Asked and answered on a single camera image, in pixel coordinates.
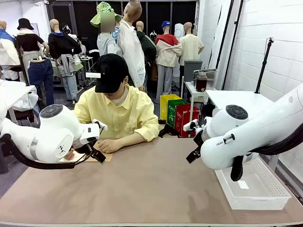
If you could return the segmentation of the person's right hand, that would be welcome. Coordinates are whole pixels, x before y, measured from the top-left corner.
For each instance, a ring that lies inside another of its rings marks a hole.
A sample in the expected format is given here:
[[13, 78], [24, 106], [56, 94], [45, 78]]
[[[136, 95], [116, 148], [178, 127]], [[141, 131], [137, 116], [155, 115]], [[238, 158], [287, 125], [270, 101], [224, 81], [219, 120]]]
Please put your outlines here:
[[74, 149], [70, 149], [67, 154], [63, 157], [66, 160], [72, 160], [74, 158]]

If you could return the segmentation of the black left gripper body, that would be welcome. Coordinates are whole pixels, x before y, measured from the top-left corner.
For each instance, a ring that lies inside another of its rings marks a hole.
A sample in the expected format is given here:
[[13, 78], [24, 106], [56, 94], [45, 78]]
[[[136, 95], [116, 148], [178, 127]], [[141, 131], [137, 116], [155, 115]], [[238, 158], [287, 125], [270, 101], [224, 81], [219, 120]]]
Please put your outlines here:
[[97, 152], [97, 150], [94, 148], [95, 143], [97, 142], [98, 139], [95, 137], [89, 138], [89, 142], [86, 144], [78, 144], [75, 145], [75, 151], [80, 153], [80, 154], [85, 154], [85, 155], [93, 155]]

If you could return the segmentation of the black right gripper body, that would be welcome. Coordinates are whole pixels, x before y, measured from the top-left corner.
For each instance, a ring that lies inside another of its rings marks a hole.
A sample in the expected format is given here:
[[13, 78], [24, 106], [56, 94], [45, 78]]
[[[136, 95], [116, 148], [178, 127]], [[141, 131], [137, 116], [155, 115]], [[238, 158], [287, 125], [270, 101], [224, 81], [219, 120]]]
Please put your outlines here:
[[204, 141], [203, 141], [203, 131], [204, 130], [200, 130], [199, 132], [197, 132], [195, 137], [193, 138], [193, 141], [197, 145], [197, 149], [196, 149], [197, 151], [200, 151], [201, 146], [204, 143]]

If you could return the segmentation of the person's left hand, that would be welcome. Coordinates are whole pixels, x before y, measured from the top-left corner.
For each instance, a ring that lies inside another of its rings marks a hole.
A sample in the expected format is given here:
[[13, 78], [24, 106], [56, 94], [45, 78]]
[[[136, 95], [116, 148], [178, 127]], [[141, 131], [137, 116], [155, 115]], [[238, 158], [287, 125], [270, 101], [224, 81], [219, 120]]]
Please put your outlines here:
[[106, 139], [97, 141], [98, 150], [105, 154], [114, 153], [122, 147], [123, 146], [120, 140]]

